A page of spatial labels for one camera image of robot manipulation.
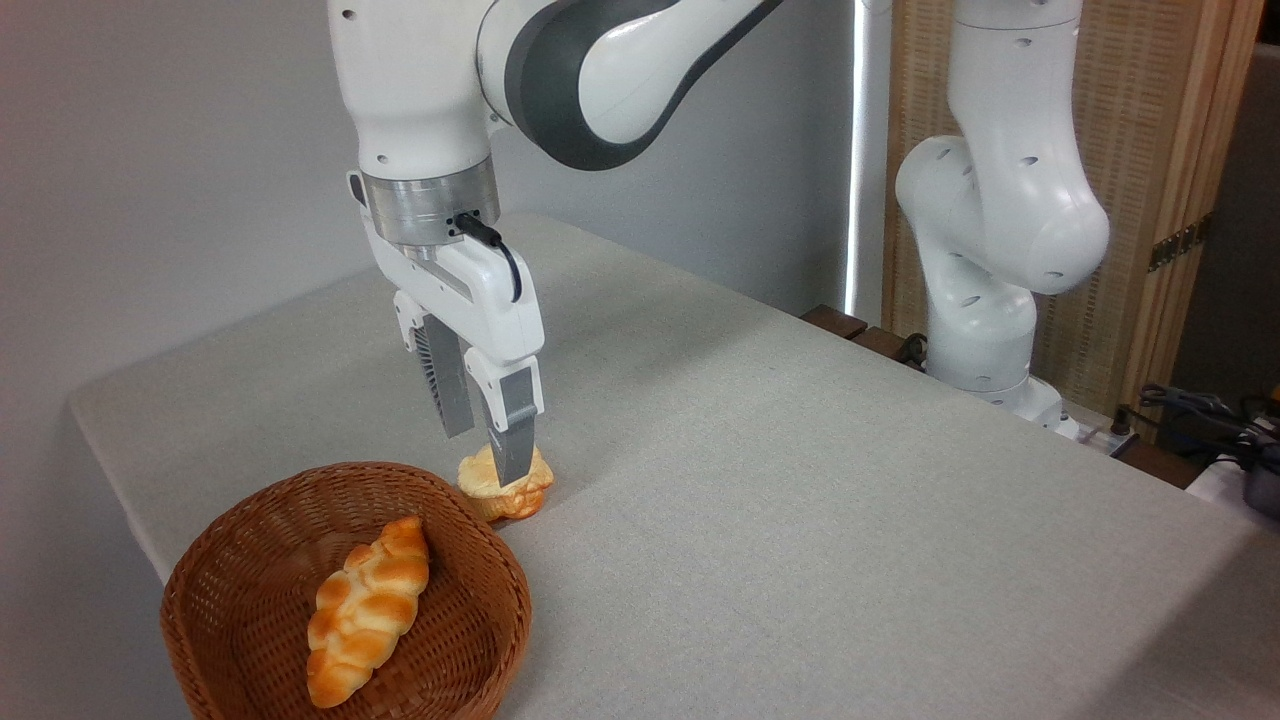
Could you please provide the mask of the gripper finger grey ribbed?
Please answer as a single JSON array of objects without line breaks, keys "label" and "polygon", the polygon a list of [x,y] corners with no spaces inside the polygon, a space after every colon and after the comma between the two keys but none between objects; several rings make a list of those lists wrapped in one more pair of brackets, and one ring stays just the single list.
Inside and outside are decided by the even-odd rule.
[{"label": "gripper finger grey ribbed", "polygon": [[448,438],[475,428],[460,337],[407,292],[393,299],[404,347],[417,359]]},{"label": "gripper finger grey ribbed", "polygon": [[545,411],[538,359],[500,365],[483,352],[466,352],[463,361],[483,393],[495,473],[506,488],[531,470],[535,423]]}]

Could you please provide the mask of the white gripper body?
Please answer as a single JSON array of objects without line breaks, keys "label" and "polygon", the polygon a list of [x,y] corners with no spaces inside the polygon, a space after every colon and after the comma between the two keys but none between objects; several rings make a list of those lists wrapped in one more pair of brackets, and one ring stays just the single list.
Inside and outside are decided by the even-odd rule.
[{"label": "white gripper body", "polygon": [[444,245],[412,254],[360,215],[376,265],[398,290],[500,365],[536,356],[545,336],[529,265],[475,211],[445,223]]}]

